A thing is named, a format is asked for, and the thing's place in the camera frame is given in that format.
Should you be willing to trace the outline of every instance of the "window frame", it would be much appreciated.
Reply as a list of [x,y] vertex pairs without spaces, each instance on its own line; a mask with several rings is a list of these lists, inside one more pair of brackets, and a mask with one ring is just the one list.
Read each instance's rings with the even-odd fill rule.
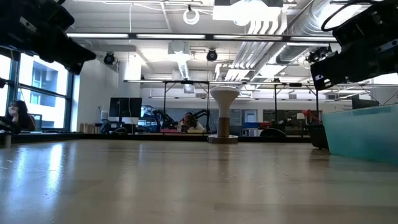
[[10,76],[9,80],[6,80],[6,84],[8,85],[8,95],[7,95],[7,105],[17,99],[18,89],[25,89],[34,91],[37,93],[42,93],[50,96],[55,96],[59,98],[65,99],[65,116],[63,119],[63,128],[41,128],[40,130],[57,130],[57,131],[70,131],[70,118],[72,113],[72,96],[73,96],[73,75],[68,72],[67,74],[67,94],[59,94],[54,91],[45,90],[41,88],[37,88],[34,86],[26,85],[23,83],[19,83],[19,72],[20,72],[20,55],[15,55],[14,59],[11,59],[10,66]]

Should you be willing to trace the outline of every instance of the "teal bin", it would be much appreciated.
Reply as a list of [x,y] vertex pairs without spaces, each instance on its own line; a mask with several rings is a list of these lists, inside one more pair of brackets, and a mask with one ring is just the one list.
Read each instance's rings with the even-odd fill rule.
[[323,115],[330,153],[398,165],[398,105]]

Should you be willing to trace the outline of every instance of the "glass window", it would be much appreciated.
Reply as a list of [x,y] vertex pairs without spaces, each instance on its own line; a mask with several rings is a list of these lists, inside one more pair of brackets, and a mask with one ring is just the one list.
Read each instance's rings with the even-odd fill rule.
[[42,115],[41,128],[64,128],[65,99],[35,91],[18,90],[18,100],[25,101],[30,114]]
[[[62,95],[67,94],[68,71],[57,62],[48,63],[37,56],[30,57],[21,54],[21,65],[19,68],[19,83],[52,91]],[[31,97],[31,103],[39,104],[40,97]]]
[[5,85],[4,88],[0,88],[0,116],[6,115],[7,95],[8,85]]
[[9,79],[11,59],[0,55],[0,78]]

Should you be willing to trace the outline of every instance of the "dark hair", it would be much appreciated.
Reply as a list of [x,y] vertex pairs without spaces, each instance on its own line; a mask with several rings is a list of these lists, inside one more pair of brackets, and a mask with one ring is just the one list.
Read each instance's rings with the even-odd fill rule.
[[[33,129],[34,130],[34,120],[30,117],[27,112],[26,103],[22,100],[14,100],[10,105],[18,107],[19,120],[18,124],[22,129]],[[12,116],[9,114],[8,110],[6,112],[6,118],[12,120]]]

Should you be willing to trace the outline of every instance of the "person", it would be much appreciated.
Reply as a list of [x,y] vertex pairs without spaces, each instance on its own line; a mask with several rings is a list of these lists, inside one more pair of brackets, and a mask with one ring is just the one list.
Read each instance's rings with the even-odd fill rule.
[[0,117],[1,129],[20,133],[21,131],[34,131],[35,121],[27,112],[25,102],[13,101],[9,106],[5,117]]
[[197,121],[194,117],[193,114],[191,112],[188,112],[184,115],[184,118],[178,123],[177,126],[177,131],[178,132],[182,132],[183,130],[183,126],[186,126],[187,129],[189,130],[200,130],[200,131],[204,131],[205,128],[203,127],[203,125],[201,125],[199,123],[199,121]]

